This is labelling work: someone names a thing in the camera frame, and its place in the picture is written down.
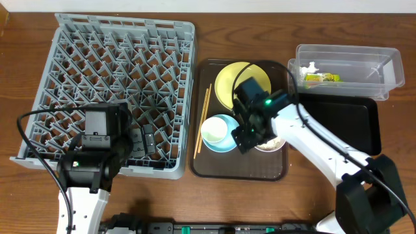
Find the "white tissue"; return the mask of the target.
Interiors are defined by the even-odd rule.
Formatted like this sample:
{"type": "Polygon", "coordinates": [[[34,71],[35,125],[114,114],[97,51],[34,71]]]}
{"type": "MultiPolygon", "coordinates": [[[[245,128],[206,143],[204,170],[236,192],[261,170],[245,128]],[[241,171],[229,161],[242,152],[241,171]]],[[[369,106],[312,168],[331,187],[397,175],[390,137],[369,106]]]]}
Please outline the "white tissue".
{"type": "Polygon", "coordinates": [[[319,71],[319,69],[315,67],[315,62],[310,62],[309,66],[300,67],[300,75],[302,78],[304,78],[308,74],[314,74],[317,71],[319,71]]]}

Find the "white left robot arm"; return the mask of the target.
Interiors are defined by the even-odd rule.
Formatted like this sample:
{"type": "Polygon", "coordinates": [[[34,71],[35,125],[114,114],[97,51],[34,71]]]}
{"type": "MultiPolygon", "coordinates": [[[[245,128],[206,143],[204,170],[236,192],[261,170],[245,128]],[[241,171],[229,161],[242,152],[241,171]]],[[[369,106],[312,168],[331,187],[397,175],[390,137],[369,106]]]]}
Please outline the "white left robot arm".
{"type": "Polygon", "coordinates": [[[131,126],[127,102],[86,106],[85,127],[57,164],[64,187],[58,197],[58,233],[97,233],[112,181],[125,162],[155,153],[151,125],[131,126]]]}

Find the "white green cup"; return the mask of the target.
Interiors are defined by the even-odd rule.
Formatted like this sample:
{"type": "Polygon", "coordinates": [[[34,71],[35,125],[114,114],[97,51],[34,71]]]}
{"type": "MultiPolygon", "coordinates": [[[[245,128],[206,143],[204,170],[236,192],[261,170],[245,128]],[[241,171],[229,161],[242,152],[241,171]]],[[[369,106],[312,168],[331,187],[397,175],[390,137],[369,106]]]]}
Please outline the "white green cup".
{"type": "Polygon", "coordinates": [[[201,126],[202,138],[209,143],[217,143],[225,139],[227,131],[227,123],[215,116],[206,119],[201,126]]]}

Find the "green yellow snack wrapper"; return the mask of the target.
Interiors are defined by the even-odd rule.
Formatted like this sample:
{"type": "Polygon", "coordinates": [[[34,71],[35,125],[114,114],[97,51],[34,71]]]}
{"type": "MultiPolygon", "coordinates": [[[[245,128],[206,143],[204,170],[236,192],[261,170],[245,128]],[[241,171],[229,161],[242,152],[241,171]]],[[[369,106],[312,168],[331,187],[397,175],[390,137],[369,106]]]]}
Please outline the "green yellow snack wrapper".
{"type": "Polygon", "coordinates": [[[327,83],[338,83],[342,82],[342,79],[337,74],[332,73],[309,73],[305,76],[304,81],[308,87],[317,85],[326,85],[327,83]]]}

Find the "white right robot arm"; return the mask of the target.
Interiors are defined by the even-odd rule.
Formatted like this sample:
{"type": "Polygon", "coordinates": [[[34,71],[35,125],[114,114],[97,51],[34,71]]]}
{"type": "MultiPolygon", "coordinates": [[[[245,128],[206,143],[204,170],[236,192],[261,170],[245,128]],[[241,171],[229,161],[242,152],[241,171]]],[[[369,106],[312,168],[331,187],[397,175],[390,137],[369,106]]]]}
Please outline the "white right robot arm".
{"type": "Polygon", "coordinates": [[[372,159],[343,142],[309,115],[298,95],[240,90],[231,96],[242,119],[232,132],[241,153],[281,137],[334,187],[335,210],[316,224],[318,233],[385,233],[405,215],[415,220],[394,162],[385,155],[372,159]]]}

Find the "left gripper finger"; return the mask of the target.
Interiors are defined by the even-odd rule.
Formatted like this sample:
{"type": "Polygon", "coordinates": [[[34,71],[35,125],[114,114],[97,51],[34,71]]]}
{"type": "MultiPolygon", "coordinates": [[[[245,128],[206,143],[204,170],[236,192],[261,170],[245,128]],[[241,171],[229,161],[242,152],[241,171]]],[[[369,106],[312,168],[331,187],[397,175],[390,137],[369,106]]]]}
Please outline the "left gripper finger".
{"type": "Polygon", "coordinates": [[[141,158],[145,156],[144,143],[142,138],[141,129],[130,130],[130,137],[133,142],[133,149],[131,152],[131,158],[141,158]]]}
{"type": "Polygon", "coordinates": [[[155,138],[153,128],[150,124],[143,126],[142,139],[146,155],[154,154],[156,152],[155,138]]]}

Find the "white bowl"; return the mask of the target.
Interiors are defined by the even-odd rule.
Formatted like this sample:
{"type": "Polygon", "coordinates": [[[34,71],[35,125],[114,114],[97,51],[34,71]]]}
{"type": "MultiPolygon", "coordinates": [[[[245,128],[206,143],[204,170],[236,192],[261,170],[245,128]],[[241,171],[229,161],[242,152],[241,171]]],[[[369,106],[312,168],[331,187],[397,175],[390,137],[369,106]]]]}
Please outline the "white bowl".
{"type": "Polygon", "coordinates": [[[282,139],[280,136],[269,140],[268,142],[257,145],[255,148],[259,151],[263,152],[273,152],[277,151],[285,145],[286,141],[282,139]]]}

